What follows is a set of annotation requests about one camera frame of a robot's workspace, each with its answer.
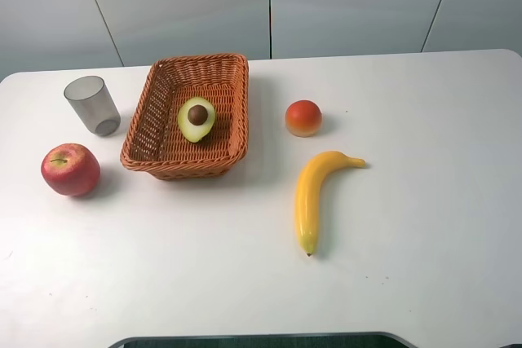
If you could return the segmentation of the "halved avocado with pit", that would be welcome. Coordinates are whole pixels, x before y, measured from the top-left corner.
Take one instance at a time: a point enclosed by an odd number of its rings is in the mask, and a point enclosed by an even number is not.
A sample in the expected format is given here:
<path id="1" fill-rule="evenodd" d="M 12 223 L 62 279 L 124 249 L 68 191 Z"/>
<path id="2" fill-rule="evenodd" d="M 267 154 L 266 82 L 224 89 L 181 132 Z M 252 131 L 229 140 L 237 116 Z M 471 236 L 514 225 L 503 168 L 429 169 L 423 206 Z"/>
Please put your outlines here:
<path id="1" fill-rule="evenodd" d="M 182 135 L 190 143 L 198 143 L 212 130 L 216 119 L 214 106 L 196 96 L 187 100 L 179 109 L 177 124 Z"/>

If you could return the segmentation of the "orange wicker basket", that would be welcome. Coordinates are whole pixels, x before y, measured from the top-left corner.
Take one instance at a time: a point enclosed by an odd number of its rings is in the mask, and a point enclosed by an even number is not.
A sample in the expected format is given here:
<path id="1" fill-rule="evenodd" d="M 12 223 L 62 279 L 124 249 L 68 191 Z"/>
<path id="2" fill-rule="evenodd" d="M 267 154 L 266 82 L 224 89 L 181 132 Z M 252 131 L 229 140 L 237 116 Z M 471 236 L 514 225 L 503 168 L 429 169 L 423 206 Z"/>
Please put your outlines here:
<path id="1" fill-rule="evenodd" d="M 128 169 L 160 180 L 208 178 L 228 172 L 248 150 L 249 67 L 245 56 L 214 54 L 160 59 L 150 68 L 122 145 Z M 192 143 L 178 113 L 194 97 L 215 108 L 215 123 Z"/>

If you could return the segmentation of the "red orange tomato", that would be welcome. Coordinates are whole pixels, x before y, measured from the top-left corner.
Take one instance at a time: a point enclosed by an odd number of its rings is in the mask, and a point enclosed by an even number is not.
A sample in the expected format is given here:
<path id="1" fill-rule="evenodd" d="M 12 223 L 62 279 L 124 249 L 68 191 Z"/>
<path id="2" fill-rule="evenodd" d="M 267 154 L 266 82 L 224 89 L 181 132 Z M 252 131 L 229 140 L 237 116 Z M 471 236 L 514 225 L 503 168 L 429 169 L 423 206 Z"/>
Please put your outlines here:
<path id="1" fill-rule="evenodd" d="M 322 124 L 320 108 L 310 100 L 293 102 L 285 112 L 286 129 L 298 137 L 310 137 L 316 134 Z"/>

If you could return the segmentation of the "yellow banana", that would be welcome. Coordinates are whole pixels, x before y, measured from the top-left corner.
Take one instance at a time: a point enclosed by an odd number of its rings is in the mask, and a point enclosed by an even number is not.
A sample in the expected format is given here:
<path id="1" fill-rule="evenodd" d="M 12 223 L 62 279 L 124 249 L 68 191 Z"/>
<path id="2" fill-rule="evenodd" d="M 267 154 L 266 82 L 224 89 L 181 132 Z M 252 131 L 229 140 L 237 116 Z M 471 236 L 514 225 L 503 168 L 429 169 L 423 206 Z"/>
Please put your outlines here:
<path id="1" fill-rule="evenodd" d="M 338 170 L 365 167 L 363 159 L 327 151 L 314 156 L 301 170 L 294 194 L 294 230 L 300 248 L 308 257 L 318 247 L 322 183 Z"/>

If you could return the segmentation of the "grey mesh cup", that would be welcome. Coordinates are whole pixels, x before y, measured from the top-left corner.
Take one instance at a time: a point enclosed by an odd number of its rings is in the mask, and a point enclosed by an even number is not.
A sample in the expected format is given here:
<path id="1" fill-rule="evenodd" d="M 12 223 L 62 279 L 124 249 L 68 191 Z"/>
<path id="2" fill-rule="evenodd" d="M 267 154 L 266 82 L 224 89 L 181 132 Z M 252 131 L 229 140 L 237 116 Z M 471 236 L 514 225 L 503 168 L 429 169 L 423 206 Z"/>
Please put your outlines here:
<path id="1" fill-rule="evenodd" d="M 92 134 L 108 136 L 121 124 L 120 113 L 101 77 L 71 81 L 64 89 L 64 97 Z"/>

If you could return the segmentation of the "red apple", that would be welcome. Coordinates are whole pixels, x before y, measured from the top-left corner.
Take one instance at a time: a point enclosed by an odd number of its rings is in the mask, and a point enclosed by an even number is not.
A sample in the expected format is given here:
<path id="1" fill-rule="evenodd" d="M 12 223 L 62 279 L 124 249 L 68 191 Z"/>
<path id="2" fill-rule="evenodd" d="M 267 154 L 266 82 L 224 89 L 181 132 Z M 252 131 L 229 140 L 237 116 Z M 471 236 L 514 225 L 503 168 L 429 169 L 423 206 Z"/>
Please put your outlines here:
<path id="1" fill-rule="evenodd" d="M 84 196 L 100 180 L 100 164 L 94 154 L 78 143 L 51 149 L 41 163 L 47 185 L 62 196 Z"/>

